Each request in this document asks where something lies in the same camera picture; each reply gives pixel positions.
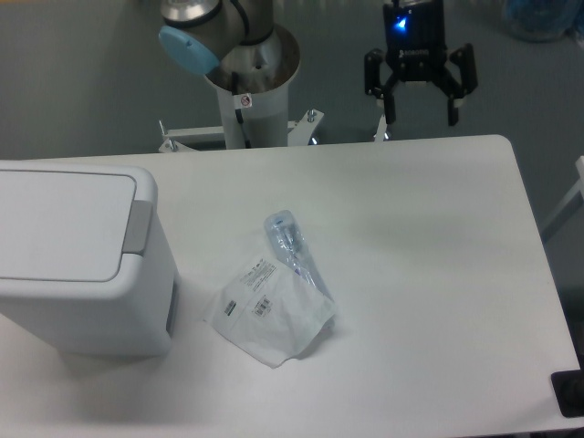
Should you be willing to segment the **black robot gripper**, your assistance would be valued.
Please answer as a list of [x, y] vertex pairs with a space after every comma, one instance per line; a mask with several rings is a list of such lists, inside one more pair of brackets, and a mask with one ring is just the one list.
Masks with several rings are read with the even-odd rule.
[[[386, 123], [396, 121], [393, 91], [399, 82], [432, 82], [447, 98], [448, 125], [459, 120], [455, 102], [478, 86], [474, 46], [464, 44], [448, 52], [442, 1], [389, 1], [383, 4], [387, 51], [374, 48], [364, 56], [364, 91], [383, 104]], [[446, 68], [458, 67], [460, 80]], [[381, 64], [391, 75], [381, 83]]]

